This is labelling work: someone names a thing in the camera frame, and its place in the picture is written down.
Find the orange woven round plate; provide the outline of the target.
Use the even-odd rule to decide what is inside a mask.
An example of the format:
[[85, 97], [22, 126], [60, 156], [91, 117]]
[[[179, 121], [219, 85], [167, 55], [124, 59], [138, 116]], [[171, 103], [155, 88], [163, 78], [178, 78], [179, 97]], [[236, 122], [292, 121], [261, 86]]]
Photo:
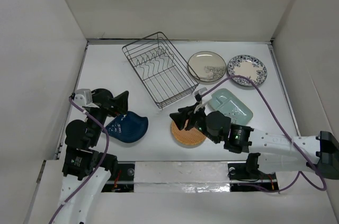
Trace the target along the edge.
[[206, 139], [206, 136], [196, 128], [188, 131], [185, 129], [179, 130], [174, 121], [171, 122], [171, 133], [178, 143], [188, 147], [196, 147]]

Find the dark blue shell plate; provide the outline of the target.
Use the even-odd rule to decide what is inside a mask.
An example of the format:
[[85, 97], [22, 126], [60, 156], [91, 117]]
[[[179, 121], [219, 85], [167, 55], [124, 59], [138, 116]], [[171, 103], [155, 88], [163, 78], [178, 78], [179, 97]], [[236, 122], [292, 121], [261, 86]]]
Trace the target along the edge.
[[110, 137], [120, 142], [131, 144], [140, 140], [148, 130], [147, 117], [141, 117], [132, 111], [118, 115], [107, 126]]

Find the light green rectangular plate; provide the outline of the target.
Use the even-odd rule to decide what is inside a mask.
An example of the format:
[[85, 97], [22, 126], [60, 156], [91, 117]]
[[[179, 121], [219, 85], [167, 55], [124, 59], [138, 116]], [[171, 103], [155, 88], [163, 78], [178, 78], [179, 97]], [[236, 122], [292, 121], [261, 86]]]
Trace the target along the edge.
[[253, 118], [253, 112], [231, 91], [220, 88], [211, 94], [210, 108], [231, 118], [231, 123], [246, 126]]

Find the beige tree pattern plate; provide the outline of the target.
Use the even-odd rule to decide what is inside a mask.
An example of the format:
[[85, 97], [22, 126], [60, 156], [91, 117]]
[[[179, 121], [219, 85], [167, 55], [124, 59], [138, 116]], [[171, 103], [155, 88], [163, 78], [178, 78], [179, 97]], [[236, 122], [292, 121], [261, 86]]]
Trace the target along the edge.
[[226, 62], [215, 52], [200, 51], [189, 58], [188, 70], [195, 79], [211, 83], [223, 78], [226, 73]]

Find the blue floral round plate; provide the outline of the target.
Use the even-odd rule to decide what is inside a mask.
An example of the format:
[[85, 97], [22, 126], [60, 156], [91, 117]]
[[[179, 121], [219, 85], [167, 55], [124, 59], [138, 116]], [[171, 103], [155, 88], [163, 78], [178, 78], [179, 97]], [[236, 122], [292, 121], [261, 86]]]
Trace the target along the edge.
[[227, 65], [229, 76], [244, 76], [256, 85], [263, 84], [267, 79], [266, 66], [256, 57], [250, 55], [239, 55], [233, 57]]

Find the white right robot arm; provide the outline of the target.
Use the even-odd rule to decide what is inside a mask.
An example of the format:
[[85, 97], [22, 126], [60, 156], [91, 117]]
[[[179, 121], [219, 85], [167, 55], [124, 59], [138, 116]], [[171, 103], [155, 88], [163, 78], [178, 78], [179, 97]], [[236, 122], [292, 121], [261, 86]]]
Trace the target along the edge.
[[338, 179], [338, 141], [328, 131], [288, 139], [234, 124], [219, 111], [206, 114], [204, 108], [197, 109], [195, 105], [180, 108], [170, 117], [179, 130], [196, 128], [215, 144], [222, 142], [231, 153], [247, 153], [244, 167], [251, 178], [262, 173], [302, 171]]

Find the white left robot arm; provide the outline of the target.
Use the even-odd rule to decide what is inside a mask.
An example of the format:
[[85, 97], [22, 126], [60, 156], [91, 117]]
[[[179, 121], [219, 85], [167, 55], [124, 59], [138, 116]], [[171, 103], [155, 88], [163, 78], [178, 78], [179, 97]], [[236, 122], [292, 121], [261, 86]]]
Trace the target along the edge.
[[66, 153], [58, 208], [50, 223], [87, 223], [93, 203], [105, 183], [118, 174], [115, 155], [108, 154], [108, 117], [127, 114], [129, 92], [117, 96], [104, 88], [78, 89], [68, 98], [85, 120], [73, 120], [65, 129]]

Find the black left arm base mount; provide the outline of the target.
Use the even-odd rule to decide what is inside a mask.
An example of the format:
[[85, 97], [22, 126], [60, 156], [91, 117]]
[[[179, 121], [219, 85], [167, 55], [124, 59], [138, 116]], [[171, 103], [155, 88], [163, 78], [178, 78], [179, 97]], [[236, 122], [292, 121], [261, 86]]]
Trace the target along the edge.
[[134, 191], [135, 162], [119, 162], [118, 169], [104, 185], [102, 192], [130, 193]]

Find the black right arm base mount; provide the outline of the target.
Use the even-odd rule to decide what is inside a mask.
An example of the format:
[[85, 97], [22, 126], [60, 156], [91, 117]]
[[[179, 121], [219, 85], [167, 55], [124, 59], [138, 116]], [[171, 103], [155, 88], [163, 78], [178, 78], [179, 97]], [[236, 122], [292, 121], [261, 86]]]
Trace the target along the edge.
[[228, 163], [227, 166], [231, 192], [271, 192], [279, 189], [275, 173], [250, 173], [246, 170], [245, 163]]

